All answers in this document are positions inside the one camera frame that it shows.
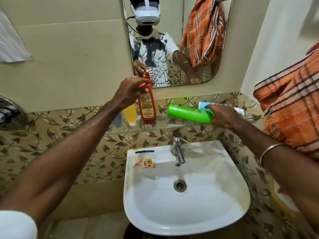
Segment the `white ceramic sink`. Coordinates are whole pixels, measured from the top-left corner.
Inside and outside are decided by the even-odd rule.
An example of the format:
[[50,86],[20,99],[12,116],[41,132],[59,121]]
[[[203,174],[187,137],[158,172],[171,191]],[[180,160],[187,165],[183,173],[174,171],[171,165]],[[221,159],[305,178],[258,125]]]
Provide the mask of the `white ceramic sink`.
[[[162,236],[216,230],[247,212],[250,194],[245,180],[220,141],[182,145],[186,163],[176,167],[172,146],[130,150],[124,182],[124,208],[138,229]],[[137,151],[154,150],[155,168],[135,166]],[[176,180],[184,192],[174,189]]]

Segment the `silver bangle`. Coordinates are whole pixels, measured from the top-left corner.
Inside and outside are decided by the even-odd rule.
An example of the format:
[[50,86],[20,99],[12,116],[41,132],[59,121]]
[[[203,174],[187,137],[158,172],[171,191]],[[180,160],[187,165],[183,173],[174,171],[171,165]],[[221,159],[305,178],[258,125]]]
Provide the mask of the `silver bangle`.
[[181,65],[181,69],[183,68],[183,65],[185,64],[185,63],[187,63],[187,62],[189,62],[188,60],[187,61],[185,61],[182,65]]
[[281,145],[289,146],[289,145],[286,144],[286,143],[277,143],[277,144],[274,144],[274,145],[270,146],[269,148],[267,148],[267,149],[261,154],[261,156],[260,156],[260,158],[259,158],[259,163],[260,163],[260,165],[261,165],[262,168],[264,168],[264,166],[263,166],[263,159],[264,159],[266,153],[269,152],[269,150],[271,150],[271,149],[273,149],[273,148],[275,148],[275,147],[277,147],[277,146],[281,146]]

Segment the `chrome faucet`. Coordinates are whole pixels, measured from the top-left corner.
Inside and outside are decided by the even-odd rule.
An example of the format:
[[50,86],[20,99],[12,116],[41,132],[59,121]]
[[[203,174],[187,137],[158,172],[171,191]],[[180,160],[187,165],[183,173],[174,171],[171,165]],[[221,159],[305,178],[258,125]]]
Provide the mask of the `chrome faucet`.
[[174,138],[173,138],[172,154],[173,154],[174,156],[177,156],[177,157],[178,157],[178,161],[179,161],[179,162],[178,162],[177,166],[181,166],[182,164],[185,163],[185,158],[184,158],[184,155],[183,155],[183,153],[182,153],[182,151],[181,151],[181,141],[184,141],[184,142],[186,142],[186,143],[188,143],[188,144],[190,144],[190,142],[187,141],[187,140],[185,140],[185,139],[183,139],[183,138],[181,137],[181,133],[180,133],[180,132],[175,131],[175,132],[173,133],[173,136],[174,136]]

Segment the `drain hole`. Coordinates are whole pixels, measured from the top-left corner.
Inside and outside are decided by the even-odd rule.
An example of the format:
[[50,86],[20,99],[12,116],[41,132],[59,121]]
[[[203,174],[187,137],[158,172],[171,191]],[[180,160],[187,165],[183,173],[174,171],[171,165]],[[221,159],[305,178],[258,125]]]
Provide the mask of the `drain hole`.
[[177,180],[174,182],[174,189],[177,191],[177,192],[184,192],[186,190],[187,186],[186,186],[186,183],[184,180]]

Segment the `person's left hand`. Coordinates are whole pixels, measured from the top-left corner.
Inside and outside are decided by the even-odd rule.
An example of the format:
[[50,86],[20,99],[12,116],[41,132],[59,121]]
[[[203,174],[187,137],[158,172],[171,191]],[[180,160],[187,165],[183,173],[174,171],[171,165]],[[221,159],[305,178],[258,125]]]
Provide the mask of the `person's left hand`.
[[190,84],[197,84],[203,82],[203,79],[200,78],[196,73],[187,75],[187,79]]
[[125,78],[120,84],[120,87],[116,91],[112,102],[120,110],[124,110],[141,96],[141,94],[148,93],[148,89],[140,87],[141,84],[151,84],[148,79],[140,78],[138,76]]

